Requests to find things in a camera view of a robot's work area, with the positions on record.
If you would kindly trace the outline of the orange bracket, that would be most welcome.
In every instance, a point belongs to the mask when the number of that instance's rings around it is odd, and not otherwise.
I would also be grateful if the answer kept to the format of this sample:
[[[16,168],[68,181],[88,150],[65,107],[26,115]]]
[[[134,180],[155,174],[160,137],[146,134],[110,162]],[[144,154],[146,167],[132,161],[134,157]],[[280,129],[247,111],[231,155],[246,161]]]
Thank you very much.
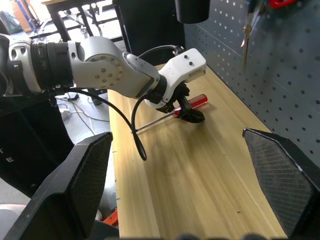
[[[118,209],[116,208],[111,215],[103,220],[103,222],[110,226],[117,227],[119,225]]]

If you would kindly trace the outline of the wooden table with black legs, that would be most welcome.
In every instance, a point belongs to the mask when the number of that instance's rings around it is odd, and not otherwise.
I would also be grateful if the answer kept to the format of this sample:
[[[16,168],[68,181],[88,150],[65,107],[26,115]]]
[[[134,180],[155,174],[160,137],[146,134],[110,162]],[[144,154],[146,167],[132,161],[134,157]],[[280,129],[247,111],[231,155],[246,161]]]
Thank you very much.
[[[116,0],[41,0],[62,41],[78,40],[72,31],[80,29],[86,39],[102,36],[122,49],[127,48],[127,34]]]

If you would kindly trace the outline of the black box with white letters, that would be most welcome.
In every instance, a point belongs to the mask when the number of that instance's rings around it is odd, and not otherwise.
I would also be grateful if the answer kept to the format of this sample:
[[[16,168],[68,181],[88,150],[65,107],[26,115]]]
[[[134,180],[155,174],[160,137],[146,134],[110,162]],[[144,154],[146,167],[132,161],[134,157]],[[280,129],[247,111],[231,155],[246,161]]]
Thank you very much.
[[[0,97],[0,178],[9,185],[32,197],[73,147],[46,95]]]

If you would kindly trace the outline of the red handled scissors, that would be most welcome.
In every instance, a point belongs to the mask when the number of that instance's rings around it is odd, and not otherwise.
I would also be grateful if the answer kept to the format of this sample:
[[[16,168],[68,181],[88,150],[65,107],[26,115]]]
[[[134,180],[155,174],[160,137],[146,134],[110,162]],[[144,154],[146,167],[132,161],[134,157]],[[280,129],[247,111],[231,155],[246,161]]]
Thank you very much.
[[[272,9],[281,9],[297,1],[298,0],[247,0],[246,25],[243,27],[244,38],[241,44],[243,48],[242,64],[244,67],[247,64],[250,36],[263,15],[265,8],[270,6]]]

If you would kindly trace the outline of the black cabinet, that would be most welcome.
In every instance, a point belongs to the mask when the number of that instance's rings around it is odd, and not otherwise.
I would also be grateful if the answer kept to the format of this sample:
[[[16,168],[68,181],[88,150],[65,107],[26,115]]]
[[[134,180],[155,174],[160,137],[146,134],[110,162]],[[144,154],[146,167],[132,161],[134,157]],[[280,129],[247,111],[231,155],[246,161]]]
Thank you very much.
[[[112,0],[126,50],[139,56],[159,46],[186,47],[175,0]]]

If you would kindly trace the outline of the brown cardboard box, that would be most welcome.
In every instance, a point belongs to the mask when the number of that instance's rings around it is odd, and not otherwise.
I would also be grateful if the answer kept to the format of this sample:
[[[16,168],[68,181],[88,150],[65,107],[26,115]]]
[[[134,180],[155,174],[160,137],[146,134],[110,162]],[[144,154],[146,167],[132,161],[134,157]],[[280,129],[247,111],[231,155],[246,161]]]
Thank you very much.
[[[12,0],[12,10],[24,32],[29,33],[41,27],[31,0]]]

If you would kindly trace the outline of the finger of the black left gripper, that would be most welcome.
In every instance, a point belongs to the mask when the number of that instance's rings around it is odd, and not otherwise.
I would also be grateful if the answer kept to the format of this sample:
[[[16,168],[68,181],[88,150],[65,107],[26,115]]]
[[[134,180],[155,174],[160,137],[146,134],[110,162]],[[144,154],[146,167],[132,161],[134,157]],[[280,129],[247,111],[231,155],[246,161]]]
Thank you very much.
[[[205,121],[205,116],[200,110],[191,108],[186,112],[186,121],[189,123],[201,123]]]
[[[177,118],[190,123],[190,113],[191,113],[191,109],[181,109],[177,115]]]

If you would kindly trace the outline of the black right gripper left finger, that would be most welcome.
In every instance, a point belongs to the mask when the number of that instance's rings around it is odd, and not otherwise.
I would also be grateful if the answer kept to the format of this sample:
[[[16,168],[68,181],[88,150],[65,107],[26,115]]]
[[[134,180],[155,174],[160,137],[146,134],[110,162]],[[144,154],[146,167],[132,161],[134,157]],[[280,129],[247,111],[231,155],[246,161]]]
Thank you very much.
[[[39,186],[3,240],[84,240],[103,195],[113,134],[74,145]]]

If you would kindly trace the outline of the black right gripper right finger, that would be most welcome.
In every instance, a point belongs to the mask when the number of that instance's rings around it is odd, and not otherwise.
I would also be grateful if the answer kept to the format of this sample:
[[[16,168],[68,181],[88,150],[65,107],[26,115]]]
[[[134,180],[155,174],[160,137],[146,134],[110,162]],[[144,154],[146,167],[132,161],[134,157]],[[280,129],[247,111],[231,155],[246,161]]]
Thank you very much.
[[[288,138],[242,131],[259,186],[289,238],[320,238],[320,168]]]

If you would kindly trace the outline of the red handled screwdriver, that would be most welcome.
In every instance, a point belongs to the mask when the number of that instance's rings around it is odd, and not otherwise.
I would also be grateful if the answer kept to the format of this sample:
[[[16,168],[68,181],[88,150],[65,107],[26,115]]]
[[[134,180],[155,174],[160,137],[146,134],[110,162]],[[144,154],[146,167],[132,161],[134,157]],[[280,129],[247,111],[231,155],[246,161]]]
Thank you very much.
[[[205,105],[207,102],[208,102],[208,98],[207,98],[207,96],[205,94],[200,94],[200,95],[198,95],[196,97],[193,97],[193,98],[188,100],[188,103],[190,104],[192,109],[197,109],[200,106]],[[162,116],[162,117],[160,117],[160,118],[158,118],[156,120],[153,120],[153,121],[149,122],[148,124],[146,124],[144,126],[139,127],[136,131],[137,132],[142,131],[142,130],[144,130],[144,129],[146,129],[146,128],[148,128],[148,127],[150,127],[150,126],[152,126],[152,125],[154,125],[154,124],[156,124],[156,123],[158,123],[158,122],[160,122],[160,121],[162,121],[162,120],[164,120],[164,119],[166,119],[168,117],[178,118],[178,115],[180,113],[181,108],[182,107],[179,105],[172,112],[167,113],[164,116]]]

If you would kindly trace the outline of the grey perforated pegboard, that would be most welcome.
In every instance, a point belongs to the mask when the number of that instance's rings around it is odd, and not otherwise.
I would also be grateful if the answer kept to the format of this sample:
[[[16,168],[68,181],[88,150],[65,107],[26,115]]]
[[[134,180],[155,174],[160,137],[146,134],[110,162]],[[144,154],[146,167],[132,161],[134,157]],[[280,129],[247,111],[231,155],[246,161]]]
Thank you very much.
[[[211,0],[206,21],[184,26],[187,48],[272,132],[320,166],[320,0],[266,4],[243,60],[248,0]]]

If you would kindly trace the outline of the black plastic cup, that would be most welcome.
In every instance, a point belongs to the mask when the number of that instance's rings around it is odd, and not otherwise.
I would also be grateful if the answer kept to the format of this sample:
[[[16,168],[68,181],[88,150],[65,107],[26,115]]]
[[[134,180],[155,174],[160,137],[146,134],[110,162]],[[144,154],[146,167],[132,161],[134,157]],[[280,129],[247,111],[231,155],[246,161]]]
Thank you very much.
[[[211,0],[174,0],[176,18],[182,24],[197,24],[209,18]]]

